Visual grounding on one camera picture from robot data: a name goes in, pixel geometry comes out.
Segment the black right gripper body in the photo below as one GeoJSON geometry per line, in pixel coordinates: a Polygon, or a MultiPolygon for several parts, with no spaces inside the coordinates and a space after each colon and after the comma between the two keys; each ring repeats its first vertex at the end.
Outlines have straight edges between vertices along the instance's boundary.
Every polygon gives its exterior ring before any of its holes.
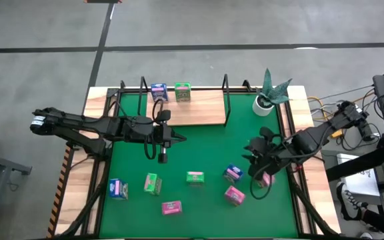
{"type": "Polygon", "coordinates": [[[264,166],[266,164],[280,166],[288,166],[291,160],[282,159],[280,154],[283,151],[288,151],[288,138],[281,134],[272,132],[267,127],[262,127],[259,130],[259,136],[254,137],[249,141],[249,144],[244,147],[244,150],[249,154],[242,154],[242,157],[251,165],[264,166]]]}

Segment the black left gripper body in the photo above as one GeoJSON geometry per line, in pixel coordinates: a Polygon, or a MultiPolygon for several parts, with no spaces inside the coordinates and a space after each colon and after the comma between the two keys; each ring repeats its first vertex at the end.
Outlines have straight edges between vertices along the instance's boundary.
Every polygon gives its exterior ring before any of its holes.
{"type": "Polygon", "coordinates": [[[167,163],[168,156],[166,154],[166,143],[169,141],[167,134],[168,127],[167,121],[171,118],[170,110],[160,110],[155,117],[153,117],[155,127],[155,141],[160,145],[160,153],[158,154],[158,163],[167,163]]]}

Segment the pink Raisin Bran cereal box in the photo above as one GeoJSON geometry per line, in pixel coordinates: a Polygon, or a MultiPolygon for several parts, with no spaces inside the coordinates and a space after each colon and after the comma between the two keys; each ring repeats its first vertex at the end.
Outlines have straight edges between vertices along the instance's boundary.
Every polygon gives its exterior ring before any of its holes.
{"type": "Polygon", "coordinates": [[[232,185],[228,187],[224,196],[234,205],[241,205],[245,200],[245,194],[232,185]]]}
{"type": "Polygon", "coordinates": [[[263,172],[262,179],[261,180],[256,180],[255,181],[257,186],[259,188],[265,188],[270,186],[271,183],[275,182],[275,176],[274,175],[269,175],[266,172],[263,172]]]}
{"type": "Polygon", "coordinates": [[[182,203],[180,201],[164,202],[161,204],[161,210],[163,215],[182,213],[182,203]]]}

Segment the blue Frosted Flakes cereal box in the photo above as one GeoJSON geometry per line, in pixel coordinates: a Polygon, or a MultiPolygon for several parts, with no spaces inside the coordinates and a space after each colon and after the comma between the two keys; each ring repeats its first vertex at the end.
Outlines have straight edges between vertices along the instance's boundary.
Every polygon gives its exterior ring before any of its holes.
{"type": "Polygon", "coordinates": [[[153,83],[151,84],[151,95],[156,102],[157,100],[162,100],[164,102],[168,102],[168,93],[167,86],[165,83],[153,83]]]}
{"type": "Polygon", "coordinates": [[[229,182],[236,184],[241,180],[244,172],[233,164],[229,164],[223,172],[223,177],[229,182]]]}
{"type": "Polygon", "coordinates": [[[121,179],[110,179],[109,196],[114,199],[128,200],[128,183],[121,179]]]}

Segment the green Apple Jacks cereal box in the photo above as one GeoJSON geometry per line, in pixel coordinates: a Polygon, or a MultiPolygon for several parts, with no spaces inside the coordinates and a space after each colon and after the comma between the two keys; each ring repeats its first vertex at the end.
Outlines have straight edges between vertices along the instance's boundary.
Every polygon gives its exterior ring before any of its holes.
{"type": "Polygon", "coordinates": [[[174,88],[175,88],[176,102],[190,102],[191,100],[190,83],[175,83],[174,88]]]}
{"type": "Polygon", "coordinates": [[[186,174],[186,182],[189,184],[204,184],[205,174],[202,171],[188,171],[186,174]]]}
{"type": "Polygon", "coordinates": [[[156,173],[148,173],[145,179],[144,192],[152,195],[159,195],[162,186],[162,179],[156,173]]]}

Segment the artificial plant in white pot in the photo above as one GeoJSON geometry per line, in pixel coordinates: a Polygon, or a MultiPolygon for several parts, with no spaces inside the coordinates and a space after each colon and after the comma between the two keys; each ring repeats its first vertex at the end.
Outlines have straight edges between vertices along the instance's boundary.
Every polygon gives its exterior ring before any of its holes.
{"type": "Polygon", "coordinates": [[[253,112],[265,117],[273,110],[274,107],[289,101],[287,96],[287,88],[292,79],[277,85],[272,85],[272,77],[269,69],[265,70],[262,88],[257,89],[257,96],[253,102],[253,112]]]}

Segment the green table mat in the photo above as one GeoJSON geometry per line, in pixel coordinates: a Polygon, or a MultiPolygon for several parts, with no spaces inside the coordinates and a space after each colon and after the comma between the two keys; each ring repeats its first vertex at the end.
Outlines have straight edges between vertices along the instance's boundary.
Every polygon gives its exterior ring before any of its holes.
{"type": "Polygon", "coordinates": [[[107,197],[101,220],[102,238],[158,237],[296,237],[297,228],[288,176],[280,171],[270,190],[261,189],[244,175],[236,188],[245,194],[233,205],[224,193],[231,183],[223,177],[229,164],[247,171],[244,147],[261,127],[279,132],[276,112],[259,117],[252,110],[252,95],[232,95],[226,125],[178,127],[187,140],[167,152],[160,164],[146,158],[144,146],[117,142],[109,176],[128,183],[128,200],[107,197]],[[188,171],[202,171],[204,184],[186,182],[188,171]],[[159,195],[144,192],[148,173],[162,179],[159,195]],[[182,213],[163,215],[161,204],[182,203],[182,213]]]}

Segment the person's shoe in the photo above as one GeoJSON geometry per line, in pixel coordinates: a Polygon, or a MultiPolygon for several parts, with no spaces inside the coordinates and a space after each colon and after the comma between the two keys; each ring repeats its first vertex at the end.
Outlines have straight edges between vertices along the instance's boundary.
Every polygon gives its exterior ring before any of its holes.
{"type": "Polygon", "coordinates": [[[336,195],[341,204],[341,215],[346,221],[360,221],[367,210],[368,203],[361,202],[354,198],[343,182],[336,185],[336,195]]]}

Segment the black desk crossbar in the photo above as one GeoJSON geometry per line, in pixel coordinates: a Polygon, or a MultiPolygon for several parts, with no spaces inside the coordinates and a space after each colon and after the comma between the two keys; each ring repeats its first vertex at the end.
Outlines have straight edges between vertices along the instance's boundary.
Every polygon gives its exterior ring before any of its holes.
{"type": "Polygon", "coordinates": [[[338,164],[326,170],[328,182],[348,177],[384,163],[384,149],[376,149],[358,158],[338,164]]]}

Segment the white printed sheet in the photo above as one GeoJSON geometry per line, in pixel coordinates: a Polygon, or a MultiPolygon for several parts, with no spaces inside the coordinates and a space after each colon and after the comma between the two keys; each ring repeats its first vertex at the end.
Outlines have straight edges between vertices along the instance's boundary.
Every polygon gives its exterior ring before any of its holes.
{"type": "Polygon", "coordinates": [[[354,175],[342,177],[341,182],[346,184],[351,193],[372,197],[380,196],[374,169],[368,169],[354,175]]]}

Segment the black power adapter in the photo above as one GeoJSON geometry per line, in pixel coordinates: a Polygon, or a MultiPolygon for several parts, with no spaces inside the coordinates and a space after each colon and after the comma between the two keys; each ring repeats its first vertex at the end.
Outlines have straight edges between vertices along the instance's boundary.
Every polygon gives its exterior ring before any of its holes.
{"type": "Polygon", "coordinates": [[[360,122],[358,125],[358,130],[361,135],[362,140],[364,141],[372,141],[374,140],[375,136],[373,135],[373,132],[366,121],[360,122]]]}

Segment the person's leg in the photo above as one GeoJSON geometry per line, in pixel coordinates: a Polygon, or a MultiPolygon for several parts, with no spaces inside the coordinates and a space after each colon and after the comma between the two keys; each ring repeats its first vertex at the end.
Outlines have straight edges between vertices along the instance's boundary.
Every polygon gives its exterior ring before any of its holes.
{"type": "Polygon", "coordinates": [[[384,216],[370,210],[365,210],[362,214],[362,221],[384,233],[384,216]]]}

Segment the black yellow hazard tape strip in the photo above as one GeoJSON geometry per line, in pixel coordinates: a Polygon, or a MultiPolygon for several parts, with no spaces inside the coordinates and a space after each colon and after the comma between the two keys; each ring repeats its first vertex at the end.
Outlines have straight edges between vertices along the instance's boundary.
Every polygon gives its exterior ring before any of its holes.
{"type": "Polygon", "coordinates": [[[51,215],[49,219],[49,226],[47,228],[46,238],[52,238],[56,235],[55,231],[57,228],[57,222],[61,212],[61,206],[63,203],[63,197],[65,193],[65,188],[67,186],[67,181],[69,178],[69,164],[71,163],[71,148],[66,146],[63,162],[61,165],[61,170],[59,174],[59,179],[57,182],[57,189],[55,192],[55,198],[53,201],[53,206],[51,208],[51,215]]]}

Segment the wooden shelf with black frame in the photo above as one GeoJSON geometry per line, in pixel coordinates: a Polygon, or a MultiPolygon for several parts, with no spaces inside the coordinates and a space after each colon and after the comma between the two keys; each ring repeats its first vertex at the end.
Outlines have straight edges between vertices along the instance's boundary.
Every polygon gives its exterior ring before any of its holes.
{"type": "Polygon", "coordinates": [[[167,88],[168,102],[163,104],[164,110],[170,110],[170,126],[186,125],[226,125],[231,112],[229,83],[223,77],[221,87],[194,87],[189,102],[178,102],[175,88],[167,88]]]}

